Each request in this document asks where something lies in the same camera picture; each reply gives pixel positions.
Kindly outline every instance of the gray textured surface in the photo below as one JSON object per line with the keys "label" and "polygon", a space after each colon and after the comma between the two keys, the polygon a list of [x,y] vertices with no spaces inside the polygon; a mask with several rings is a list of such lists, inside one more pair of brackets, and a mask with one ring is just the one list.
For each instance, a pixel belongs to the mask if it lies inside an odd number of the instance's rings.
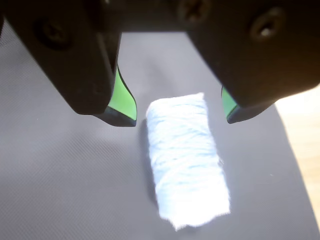
{"label": "gray textured surface", "polygon": [[[227,124],[221,86],[183,34],[124,34],[122,76],[135,128],[74,113],[8,26],[0,43],[2,240],[318,240],[296,160],[274,106]],[[145,112],[163,97],[205,92],[224,159],[231,214],[175,232],[158,216]]]}

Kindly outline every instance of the yarn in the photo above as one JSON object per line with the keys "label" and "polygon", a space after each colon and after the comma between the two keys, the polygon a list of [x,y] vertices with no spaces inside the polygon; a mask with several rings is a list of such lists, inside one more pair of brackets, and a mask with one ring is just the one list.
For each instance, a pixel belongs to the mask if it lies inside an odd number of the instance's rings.
{"label": "yarn", "polygon": [[147,110],[149,156],[162,219],[175,230],[230,212],[204,94],[163,98]]}

